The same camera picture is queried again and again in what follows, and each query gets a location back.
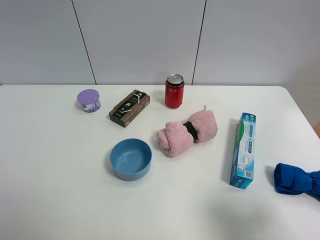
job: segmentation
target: qr code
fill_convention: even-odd
[[[244,171],[244,175],[245,175],[247,178],[252,179],[252,172],[251,172],[251,171]]]

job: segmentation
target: pink towel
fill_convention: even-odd
[[[157,137],[161,150],[169,157],[176,157],[188,150],[194,141],[202,143],[213,139],[217,131],[214,113],[204,109],[192,114],[185,124],[178,121],[168,122],[165,128],[157,133]]]

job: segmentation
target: plastic bowl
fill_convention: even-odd
[[[151,166],[151,158],[149,145],[135,138],[119,142],[110,155],[116,174],[127,181],[134,181],[146,175]]]

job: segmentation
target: purple tin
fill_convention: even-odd
[[[83,111],[93,113],[101,107],[100,95],[97,90],[86,89],[78,94],[76,98],[81,104]]]

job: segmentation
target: blue fabric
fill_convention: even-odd
[[[280,194],[309,192],[320,197],[320,171],[307,173],[299,167],[278,163],[274,169],[274,186]]]

